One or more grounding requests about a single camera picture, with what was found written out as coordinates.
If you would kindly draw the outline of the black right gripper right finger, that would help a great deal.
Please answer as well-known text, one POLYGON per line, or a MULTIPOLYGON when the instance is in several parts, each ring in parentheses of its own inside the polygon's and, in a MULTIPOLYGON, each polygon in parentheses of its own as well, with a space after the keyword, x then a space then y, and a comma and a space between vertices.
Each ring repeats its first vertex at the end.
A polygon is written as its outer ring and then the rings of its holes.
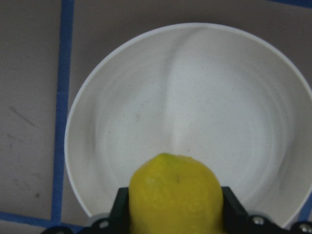
POLYGON ((228 234, 310 234, 312 223, 298 221, 287 230, 261 214, 249 214, 230 187, 222 187, 224 229, 228 234))

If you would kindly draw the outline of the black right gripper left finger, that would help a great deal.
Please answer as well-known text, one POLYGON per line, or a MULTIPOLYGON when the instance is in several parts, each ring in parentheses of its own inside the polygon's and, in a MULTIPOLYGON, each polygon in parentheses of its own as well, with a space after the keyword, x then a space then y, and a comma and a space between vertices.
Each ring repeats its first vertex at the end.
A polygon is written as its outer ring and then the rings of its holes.
POLYGON ((119 188, 111 211, 107 214, 98 214, 91 218, 85 234, 129 234, 129 189, 119 188))

